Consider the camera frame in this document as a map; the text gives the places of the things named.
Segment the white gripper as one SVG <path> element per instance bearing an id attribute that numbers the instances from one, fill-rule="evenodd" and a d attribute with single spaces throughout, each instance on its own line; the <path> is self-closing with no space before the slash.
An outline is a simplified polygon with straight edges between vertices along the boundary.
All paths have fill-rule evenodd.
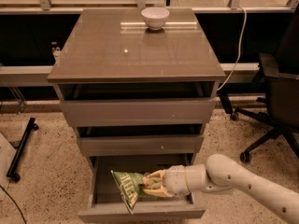
<path id="1" fill-rule="evenodd" d="M 154 185 L 163 181 L 163 186 L 157 189 L 143 188 L 143 192 L 156 197 L 184 197 L 190 194 L 185 167 L 182 165 L 171 166 L 165 170 L 158 170 L 150 174 L 145 174 L 144 185 Z"/>

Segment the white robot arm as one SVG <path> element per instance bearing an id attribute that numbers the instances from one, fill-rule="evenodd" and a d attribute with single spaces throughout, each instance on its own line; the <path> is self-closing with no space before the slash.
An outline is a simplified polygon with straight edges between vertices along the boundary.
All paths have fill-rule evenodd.
<path id="1" fill-rule="evenodd" d="M 299 224 L 299 194 L 262 178 L 232 159 L 214 154 L 206 164 L 176 165 L 145 178 L 143 191 L 158 197 L 183 197 L 196 191 L 226 193 L 239 189 L 288 224 Z"/>

